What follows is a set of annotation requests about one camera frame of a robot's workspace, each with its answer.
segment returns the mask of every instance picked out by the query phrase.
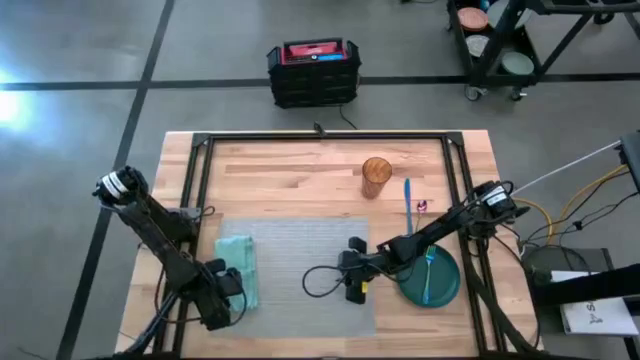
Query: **white paper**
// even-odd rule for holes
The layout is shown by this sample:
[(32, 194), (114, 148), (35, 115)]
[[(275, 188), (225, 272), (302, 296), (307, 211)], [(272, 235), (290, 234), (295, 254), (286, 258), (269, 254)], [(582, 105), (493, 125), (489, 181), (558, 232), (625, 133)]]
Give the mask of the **white paper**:
[[(559, 282), (587, 276), (583, 271), (552, 271)], [(638, 335), (638, 329), (622, 298), (602, 299), (560, 306), (567, 334)]]

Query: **yellow cable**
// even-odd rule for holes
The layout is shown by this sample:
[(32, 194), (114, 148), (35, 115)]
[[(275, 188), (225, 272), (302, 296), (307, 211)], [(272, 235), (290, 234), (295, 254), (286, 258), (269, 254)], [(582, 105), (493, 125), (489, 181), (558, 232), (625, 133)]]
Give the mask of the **yellow cable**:
[(536, 208), (536, 210), (540, 211), (540, 213), (542, 214), (542, 216), (544, 216), (545, 221), (547, 222), (547, 240), (549, 240), (551, 238), (551, 235), (553, 234), (553, 221), (551, 220), (551, 215), (549, 215), (549, 213), (540, 205), (534, 203), (531, 200), (527, 200), (527, 199), (522, 199), (522, 198), (512, 198), (513, 201), (517, 201), (517, 202), (521, 202), (523, 204), (527, 204), (529, 206), (533, 206), (534, 208)]
[[(582, 189), (580, 189), (580, 191), (578, 191), (575, 195), (573, 195), (573, 197), (571, 198), (571, 200), (569, 200), (569, 202), (567, 203), (567, 205), (564, 206), (564, 208), (562, 209), (562, 214), (560, 214), (560, 218), (559, 220), (562, 220), (564, 218), (566, 218), (567, 213), (569, 212), (569, 209), (571, 208), (571, 205), (573, 205), (573, 203), (578, 200), (578, 198), (580, 198), (581, 195), (583, 195), (585, 192), (589, 191), (591, 188), (598, 186), (599, 184), (609, 180), (609, 178), (618, 175), (619, 172), (621, 172), (622, 170), (626, 169), (627, 165), (620, 165), (617, 168), (609, 171), (608, 173), (606, 173), (603, 177), (599, 178), (598, 180), (595, 180), (594, 182), (592, 182), (591, 184), (583, 187)], [(551, 243), (551, 237), (547, 237), (547, 244)]]

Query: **black cart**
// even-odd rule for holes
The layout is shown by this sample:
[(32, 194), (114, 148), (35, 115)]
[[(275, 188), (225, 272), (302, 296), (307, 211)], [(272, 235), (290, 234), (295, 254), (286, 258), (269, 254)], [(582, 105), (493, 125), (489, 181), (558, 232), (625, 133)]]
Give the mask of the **black cart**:
[[(487, 26), (481, 32), (468, 32), (462, 28), (458, 18), (458, 10), (464, 7), (479, 8), (479, 0), (447, 0), (447, 12), (449, 13), (447, 30), (453, 31), (455, 35), (462, 65), (469, 79), (469, 83), (465, 85), (464, 94), (471, 101), (479, 100), (482, 95), (487, 93), (487, 88), (500, 86), (512, 88), (511, 100), (521, 100), (526, 95), (523, 93), (523, 89), (540, 81), (558, 56), (592, 17), (594, 17), (595, 23), (605, 24), (613, 19), (615, 13), (624, 13), (636, 34), (640, 36), (637, 26), (634, 26), (634, 24), (637, 25), (637, 22), (632, 15), (632, 13), (640, 11), (640, 0), (510, 0), (496, 28), (491, 29)], [(525, 26), (516, 29), (520, 15), (526, 9), (531, 9), (539, 15), (582, 15), (544, 63), (540, 62)], [(489, 37), (489, 42), (479, 58), (473, 58), (469, 54), (465, 40), (467, 36), (474, 34)], [(509, 74), (495, 64), (506, 46), (531, 59), (534, 66), (531, 74)]]

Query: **wooden tabletop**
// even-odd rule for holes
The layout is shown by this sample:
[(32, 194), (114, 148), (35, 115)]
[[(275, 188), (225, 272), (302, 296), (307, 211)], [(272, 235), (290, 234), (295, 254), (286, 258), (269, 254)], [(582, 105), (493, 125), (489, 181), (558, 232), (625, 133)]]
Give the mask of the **wooden tabletop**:
[[(153, 189), (153, 196), (165, 207), (179, 205), (191, 135), (189, 132), (169, 132), (165, 136)], [(463, 135), (474, 184), (499, 179), (488, 133), (473, 130), (463, 131)], [(393, 176), (377, 199), (366, 200), (360, 192), (361, 168), (365, 160), (373, 156), (388, 160), (393, 166)], [(366, 216), (370, 227), (369, 248), (373, 249), (406, 231), (403, 193), (406, 177), (411, 178), (413, 201), (428, 201), (428, 216), (423, 217), (421, 224), (427, 224), (451, 206), (442, 148), (437, 140), (217, 141), (211, 167), (205, 206), (214, 205), (216, 214), (206, 217), (203, 222), (197, 254), (201, 261), (212, 259), (213, 242), (224, 217)], [(462, 184), (457, 162), (455, 169), (458, 184)], [(200, 171), (196, 170), (196, 181)], [(192, 206), (196, 190), (197, 183), (191, 195)], [(510, 232), (502, 229), (499, 236), (516, 250)], [(438, 244), (454, 256), (462, 269), (457, 236), (450, 235)], [(524, 337), (533, 340), (536, 321), (520, 266), (497, 243), (489, 248), (489, 260), (500, 306)], [(122, 333), (137, 336), (152, 318), (159, 273), (159, 262), (149, 251), (141, 249), (124, 309), (118, 351), (132, 343)], [(450, 304), (437, 309), (410, 304), (395, 284), (384, 277), (376, 278), (370, 286), (374, 287), (375, 297), (376, 335), (373, 337), (218, 338), (215, 331), (209, 332), (198, 323), (189, 323), (182, 356), (477, 355), (464, 284)], [(489, 348), (495, 348), (488, 312), (483, 304), (481, 307)], [(189, 317), (193, 316), (197, 316), (197, 311), (192, 305)], [(172, 343), (173, 328), (169, 327), (166, 346)]]

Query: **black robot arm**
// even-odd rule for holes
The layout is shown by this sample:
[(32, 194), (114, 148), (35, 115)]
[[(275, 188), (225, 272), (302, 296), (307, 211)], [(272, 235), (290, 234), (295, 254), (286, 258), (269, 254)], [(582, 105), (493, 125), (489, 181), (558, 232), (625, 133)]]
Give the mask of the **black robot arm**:
[(338, 257), (338, 268), (347, 287), (346, 298), (364, 304), (363, 283), (382, 273), (395, 275), (411, 267), (429, 246), (455, 231), (466, 228), (472, 237), (490, 237), (495, 234), (496, 225), (512, 221), (528, 210), (528, 207), (516, 207), (500, 182), (490, 181), (476, 187), (462, 204), (416, 233), (396, 236), (378, 245), (376, 253), (367, 254), (366, 242), (351, 238), (351, 250), (343, 251)]
[(201, 263), (180, 251), (181, 244), (197, 237), (193, 217), (165, 209), (149, 194), (142, 174), (129, 166), (102, 177), (93, 195), (117, 213), (162, 263), (172, 291), (168, 299), (194, 302), (208, 330), (231, 324), (227, 298), (242, 293), (240, 273), (226, 269), (222, 259)]

